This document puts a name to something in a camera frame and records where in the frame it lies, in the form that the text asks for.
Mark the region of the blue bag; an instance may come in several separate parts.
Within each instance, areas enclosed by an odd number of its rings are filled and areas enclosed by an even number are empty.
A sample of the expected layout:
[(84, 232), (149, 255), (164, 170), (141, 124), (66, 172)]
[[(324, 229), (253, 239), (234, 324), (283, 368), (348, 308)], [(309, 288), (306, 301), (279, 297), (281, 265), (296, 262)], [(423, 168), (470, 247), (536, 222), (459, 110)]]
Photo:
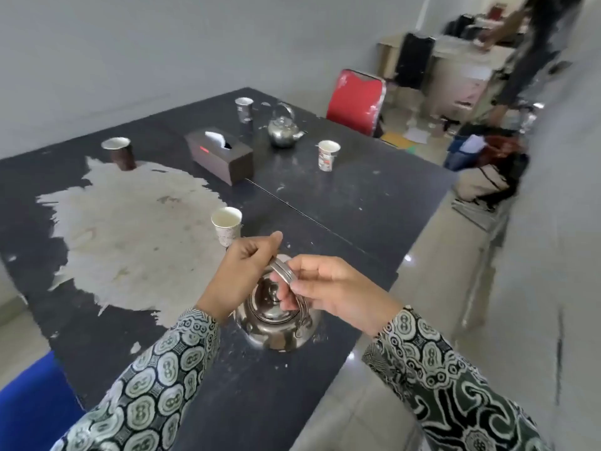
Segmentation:
[(442, 164), (443, 168), (458, 172), (469, 168), (474, 162), (474, 156), (470, 153), (461, 151), (463, 144), (469, 139), (469, 136), (455, 136), (447, 148), (447, 155)]

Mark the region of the blue chair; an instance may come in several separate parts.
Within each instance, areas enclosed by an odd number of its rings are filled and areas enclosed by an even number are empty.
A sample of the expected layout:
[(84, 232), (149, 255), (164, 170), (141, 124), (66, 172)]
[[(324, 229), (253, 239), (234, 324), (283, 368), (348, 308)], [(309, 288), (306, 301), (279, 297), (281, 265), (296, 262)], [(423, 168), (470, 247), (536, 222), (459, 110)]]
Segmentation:
[(0, 451), (49, 451), (84, 414), (50, 351), (0, 390)]

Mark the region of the small steel kettle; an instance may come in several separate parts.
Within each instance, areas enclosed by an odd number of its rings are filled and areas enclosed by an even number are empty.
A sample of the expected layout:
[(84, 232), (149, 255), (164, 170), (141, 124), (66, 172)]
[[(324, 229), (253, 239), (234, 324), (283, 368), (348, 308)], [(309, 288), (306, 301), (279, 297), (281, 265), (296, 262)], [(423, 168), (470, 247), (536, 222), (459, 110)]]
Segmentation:
[(305, 136), (306, 131), (297, 125), (292, 107), (279, 102), (275, 105), (267, 125), (267, 133), (273, 147), (291, 149)]

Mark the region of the brown paper cup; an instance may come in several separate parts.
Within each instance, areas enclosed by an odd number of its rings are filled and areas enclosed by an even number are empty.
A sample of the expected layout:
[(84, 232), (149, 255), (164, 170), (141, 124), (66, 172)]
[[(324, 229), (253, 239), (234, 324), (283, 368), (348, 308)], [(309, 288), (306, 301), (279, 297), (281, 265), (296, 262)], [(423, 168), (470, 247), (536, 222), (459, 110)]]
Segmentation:
[(109, 152), (110, 159), (121, 171), (133, 171), (136, 169), (136, 161), (129, 138), (109, 138), (101, 142), (101, 148)]

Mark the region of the beige bag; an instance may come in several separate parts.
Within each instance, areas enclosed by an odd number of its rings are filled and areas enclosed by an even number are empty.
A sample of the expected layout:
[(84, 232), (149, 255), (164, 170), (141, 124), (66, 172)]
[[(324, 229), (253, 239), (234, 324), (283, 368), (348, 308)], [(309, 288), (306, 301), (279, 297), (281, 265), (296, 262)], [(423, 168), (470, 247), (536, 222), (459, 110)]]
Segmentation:
[(455, 196), (465, 202), (500, 192), (505, 189), (506, 182), (498, 169), (493, 165), (463, 169), (459, 172), (453, 187)]

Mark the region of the white patterned paper cup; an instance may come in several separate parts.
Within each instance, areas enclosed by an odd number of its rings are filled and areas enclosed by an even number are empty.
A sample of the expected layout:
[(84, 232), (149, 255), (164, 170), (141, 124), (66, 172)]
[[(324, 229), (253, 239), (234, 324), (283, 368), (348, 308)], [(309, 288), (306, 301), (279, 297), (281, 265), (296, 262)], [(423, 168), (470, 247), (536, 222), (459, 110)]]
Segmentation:
[(218, 241), (225, 249), (241, 236), (242, 212), (237, 208), (219, 208), (212, 213), (211, 221)]

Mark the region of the person's right hand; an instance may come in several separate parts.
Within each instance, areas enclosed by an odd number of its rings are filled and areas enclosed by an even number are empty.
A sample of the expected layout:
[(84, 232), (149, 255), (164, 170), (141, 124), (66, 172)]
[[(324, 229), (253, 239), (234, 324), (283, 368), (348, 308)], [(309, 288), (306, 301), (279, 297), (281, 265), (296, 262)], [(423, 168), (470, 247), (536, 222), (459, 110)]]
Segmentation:
[(284, 310), (296, 310), (295, 296), (308, 305), (334, 315), (362, 333), (377, 336), (402, 310), (403, 305), (342, 258), (329, 257), (330, 278), (297, 278), (286, 284), (276, 273), (277, 297)]

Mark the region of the person's left forearm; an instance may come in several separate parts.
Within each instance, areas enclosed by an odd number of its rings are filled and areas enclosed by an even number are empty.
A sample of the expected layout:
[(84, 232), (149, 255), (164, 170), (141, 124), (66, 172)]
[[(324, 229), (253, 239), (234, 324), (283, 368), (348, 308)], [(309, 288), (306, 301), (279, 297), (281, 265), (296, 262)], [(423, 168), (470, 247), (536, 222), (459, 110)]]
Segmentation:
[(49, 451), (168, 451), (219, 339), (215, 318), (186, 310)]

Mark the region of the papers on floor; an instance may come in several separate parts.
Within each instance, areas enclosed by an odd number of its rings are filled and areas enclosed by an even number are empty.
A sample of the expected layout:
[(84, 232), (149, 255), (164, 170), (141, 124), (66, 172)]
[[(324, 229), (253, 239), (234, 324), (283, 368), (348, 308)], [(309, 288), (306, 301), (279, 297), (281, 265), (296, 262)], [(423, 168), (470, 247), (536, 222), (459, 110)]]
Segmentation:
[(398, 150), (410, 150), (417, 145), (428, 143), (430, 132), (416, 127), (410, 127), (405, 132), (387, 131), (380, 140)]

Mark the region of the white red-print paper cup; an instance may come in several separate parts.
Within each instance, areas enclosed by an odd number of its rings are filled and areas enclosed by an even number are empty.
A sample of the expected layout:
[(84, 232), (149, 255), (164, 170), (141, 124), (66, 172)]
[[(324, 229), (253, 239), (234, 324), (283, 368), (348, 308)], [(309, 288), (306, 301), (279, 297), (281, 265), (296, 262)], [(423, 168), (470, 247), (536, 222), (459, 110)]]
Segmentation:
[(319, 149), (319, 169), (324, 172), (331, 172), (335, 158), (341, 149), (340, 144), (330, 140), (323, 140), (317, 144), (317, 147)]

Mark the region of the metal frame chair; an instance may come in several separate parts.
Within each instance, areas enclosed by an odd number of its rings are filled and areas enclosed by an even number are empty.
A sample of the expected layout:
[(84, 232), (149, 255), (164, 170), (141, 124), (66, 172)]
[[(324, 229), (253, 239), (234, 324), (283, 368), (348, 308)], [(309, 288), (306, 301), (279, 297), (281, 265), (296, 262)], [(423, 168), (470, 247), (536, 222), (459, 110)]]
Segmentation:
[(462, 335), (476, 329), (485, 323), (487, 301), (479, 298), (480, 287), (485, 272), (491, 264), (495, 247), (498, 246), (501, 234), (507, 225), (508, 215), (513, 205), (514, 197), (501, 201), (493, 210), (483, 202), (466, 202), (454, 200), (451, 208), (484, 232), (484, 239), (478, 249), (477, 262), (470, 275), (470, 284), (463, 301), (462, 316), (457, 328), (457, 335)]

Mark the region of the person's right forearm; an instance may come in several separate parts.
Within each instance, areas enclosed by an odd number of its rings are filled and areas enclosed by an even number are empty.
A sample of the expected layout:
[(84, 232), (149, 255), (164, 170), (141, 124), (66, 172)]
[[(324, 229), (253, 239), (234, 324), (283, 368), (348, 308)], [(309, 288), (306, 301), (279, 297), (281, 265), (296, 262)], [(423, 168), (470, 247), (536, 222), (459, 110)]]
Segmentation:
[(432, 451), (551, 451), (522, 407), (410, 306), (362, 360), (412, 412)]

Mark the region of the beige desk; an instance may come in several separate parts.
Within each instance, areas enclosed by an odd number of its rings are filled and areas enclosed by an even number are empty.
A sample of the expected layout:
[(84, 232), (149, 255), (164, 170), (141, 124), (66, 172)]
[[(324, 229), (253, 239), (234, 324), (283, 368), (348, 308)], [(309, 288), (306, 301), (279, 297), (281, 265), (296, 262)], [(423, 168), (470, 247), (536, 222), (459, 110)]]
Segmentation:
[(419, 90), (389, 84), (387, 103), (402, 108), (411, 120), (449, 116), (467, 121), (482, 101), (493, 74), (503, 69), (515, 49), (496, 45), (485, 52), (467, 39), (448, 35), (429, 36), (415, 32), (418, 39), (432, 39), (433, 51)]

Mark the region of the large steel kettle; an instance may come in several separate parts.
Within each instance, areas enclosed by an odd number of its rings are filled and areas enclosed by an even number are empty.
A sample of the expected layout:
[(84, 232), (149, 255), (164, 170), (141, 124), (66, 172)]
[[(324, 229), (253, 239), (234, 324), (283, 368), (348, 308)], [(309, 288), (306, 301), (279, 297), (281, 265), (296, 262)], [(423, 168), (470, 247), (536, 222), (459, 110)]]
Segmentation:
[(279, 254), (262, 273), (252, 292), (233, 312), (233, 318), (252, 346), (278, 352), (291, 352), (308, 342), (321, 324), (321, 311), (309, 308), (296, 297), (296, 310), (283, 310), (277, 297), (279, 284), (271, 273), (289, 284), (295, 274), (287, 265), (290, 256)]

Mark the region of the brown tissue box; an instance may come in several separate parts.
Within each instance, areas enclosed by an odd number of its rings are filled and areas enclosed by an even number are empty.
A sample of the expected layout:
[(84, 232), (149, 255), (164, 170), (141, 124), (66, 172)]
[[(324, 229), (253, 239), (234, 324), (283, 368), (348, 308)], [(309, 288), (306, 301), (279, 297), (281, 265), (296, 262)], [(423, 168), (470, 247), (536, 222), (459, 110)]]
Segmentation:
[[(205, 131), (221, 133), (231, 150), (216, 148), (204, 135)], [(236, 136), (216, 127), (205, 127), (184, 135), (193, 161), (230, 186), (254, 175), (254, 151)]]

